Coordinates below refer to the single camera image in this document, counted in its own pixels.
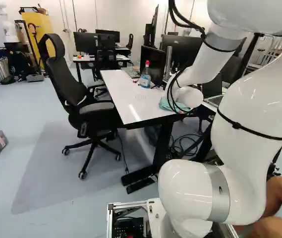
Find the chair headrest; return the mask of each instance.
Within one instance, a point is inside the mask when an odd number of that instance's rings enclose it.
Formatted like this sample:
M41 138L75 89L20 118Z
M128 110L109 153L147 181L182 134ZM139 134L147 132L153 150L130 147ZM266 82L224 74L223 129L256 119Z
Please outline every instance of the chair headrest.
M41 47L46 48L46 41L50 39L53 43L53 46L55 48L55 53L56 53L56 58L60 59L63 58L65 56L65 45L63 44L61 38L59 35L55 34L55 33L49 33L49 34L45 34L40 42L38 43L39 48Z

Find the chair base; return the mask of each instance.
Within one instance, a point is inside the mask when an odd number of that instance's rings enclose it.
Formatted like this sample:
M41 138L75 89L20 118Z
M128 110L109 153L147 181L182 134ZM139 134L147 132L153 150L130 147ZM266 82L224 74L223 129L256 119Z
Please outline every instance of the chair base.
M64 149L62 150L62 154L64 155L68 155L70 153L70 149L74 149L74 148L79 148L79 147L82 147L82 146L85 146L85 145L90 145L91 144L91 147L90 147L90 150L89 150L89 154L87 156L87 159L85 161L85 164L83 165L81 171L79 172L78 174L78 177L81 179L81 180L84 180L86 177L87 177L87 167L91 161L91 158L92 158L92 154L95 150L95 148L97 146L101 146L102 148L112 152L115 154L115 160L117 161L120 161L121 160L121 153L115 149L113 149L112 147L108 146L106 143L102 142L101 140L99 139L88 139L88 140L85 140L85 141L82 141L82 142L79 142L79 143L76 143L76 144L73 144L73 145L66 145L64 147Z
M101 95L104 95L106 93L108 93L108 90L106 88L96 88L96 93L98 93L95 98L97 99L98 97L100 97Z

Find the wire bundle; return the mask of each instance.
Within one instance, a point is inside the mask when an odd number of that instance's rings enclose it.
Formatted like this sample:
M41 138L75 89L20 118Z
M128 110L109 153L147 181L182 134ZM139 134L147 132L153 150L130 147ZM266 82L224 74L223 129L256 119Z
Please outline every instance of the wire bundle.
M180 136L176 139L174 139L174 137L171 136L172 143L171 143L171 146L169 147L168 160L180 158L180 157L182 157L182 155L184 155L184 156L194 156L194 155L196 155L197 150L198 150L197 146L195 148L193 148L191 151L184 154L184 152L187 150L187 148L184 148L183 142L184 142L184 140L190 140L193 143L195 143L196 140L194 138L192 138L193 136L199 137L199 135L197 135L197 134L185 134L185 135L182 135L182 136Z
M206 33L205 33L205 30L201 27L201 26L198 26L197 24L191 22L190 20L188 20L186 17L184 17L182 14L180 14L180 12L178 11L177 7L176 7L176 4L175 4L175 0L169 0L169 14L170 14L170 17L173 21L173 23L177 26L180 26L180 27L186 27L186 28L193 28L199 32L201 32L201 38L202 40L204 41L205 38L206 38ZM180 23L176 20L175 18L175 15L182 21L184 21L186 24L183 24L183 23ZM169 106L170 108L177 114L181 113L181 114L185 114L185 115L190 115L190 114L193 114L195 112L195 108L191 109L190 111L185 111L183 109L181 109L175 102L175 99L173 97L173 94L172 94L172 87L174 85L175 82L177 82L178 86L179 86L179 83L177 81L178 77L184 72L184 70L187 68L186 67L187 64L185 64L185 66L180 69L180 71L175 75L175 77L171 80L169 86L168 86L168 89L167 89L167 101L169 103Z

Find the chair armrest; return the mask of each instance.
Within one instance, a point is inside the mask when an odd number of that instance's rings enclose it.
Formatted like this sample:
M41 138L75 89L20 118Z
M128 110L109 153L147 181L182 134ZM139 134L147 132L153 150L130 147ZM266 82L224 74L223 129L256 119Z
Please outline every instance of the chair armrest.
M91 83L89 85L87 85L87 89L90 90L91 88L95 89L97 87L102 87L102 86L105 86L106 84L104 83L104 81L96 81L94 83Z
M100 102L100 103L93 103L87 106L82 107L79 110L79 114L87 114L93 112L102 112L106 110L113 110L114 104L112 102Z

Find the chair backrest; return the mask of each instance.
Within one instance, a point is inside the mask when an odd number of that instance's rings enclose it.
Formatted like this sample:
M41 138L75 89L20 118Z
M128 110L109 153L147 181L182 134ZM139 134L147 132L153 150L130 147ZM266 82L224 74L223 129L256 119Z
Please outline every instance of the chair backrest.
M97 55L95 56L96 71L119 69L116 61L115 41L112 35L99 34Z
M49 57L46 46L48 39L51 40L55 48L55 57ZM65 110L70 113L84 99L87 88L72 76L64 59L65 46L59 35L45 34L38 43L38 49L58 98Z
M133 34L129 34L129 42L127 43L127 45L125 47L127 47L129 50L132 49L132 46L133 46Z

